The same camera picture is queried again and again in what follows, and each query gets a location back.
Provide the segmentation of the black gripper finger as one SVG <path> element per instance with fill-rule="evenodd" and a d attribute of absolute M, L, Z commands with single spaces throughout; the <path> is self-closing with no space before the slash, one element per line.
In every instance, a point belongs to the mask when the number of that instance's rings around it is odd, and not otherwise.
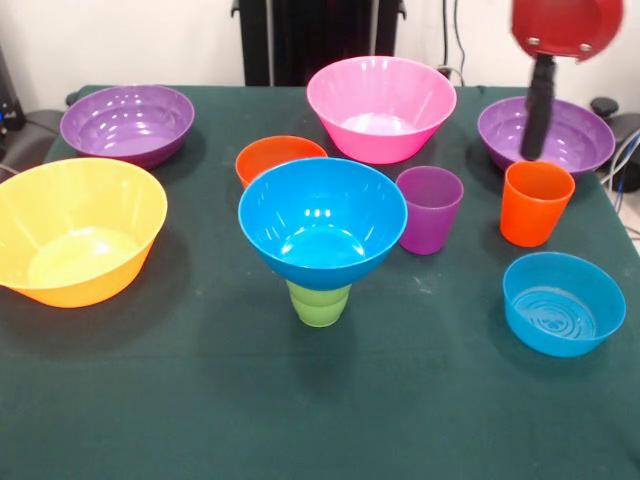
<path fill-rule="evenodd" d="M 527 161 L 538 160 L 551 124 L 552 107 L 555 97 L 554 57 L 538 54 L 531 82 L 529 85 L 525 107 L 527 118 L 520 144 L 520 155 Z"/>

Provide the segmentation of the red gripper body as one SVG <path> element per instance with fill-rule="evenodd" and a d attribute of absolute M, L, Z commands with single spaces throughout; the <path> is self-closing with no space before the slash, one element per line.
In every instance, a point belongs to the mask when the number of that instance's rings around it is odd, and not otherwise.
<path fill-rule="evenodd" d="M 584 62 L 609 46 L 623 14 L 623 0 L 514 0 L 511 33 L 531 57 Z"/>

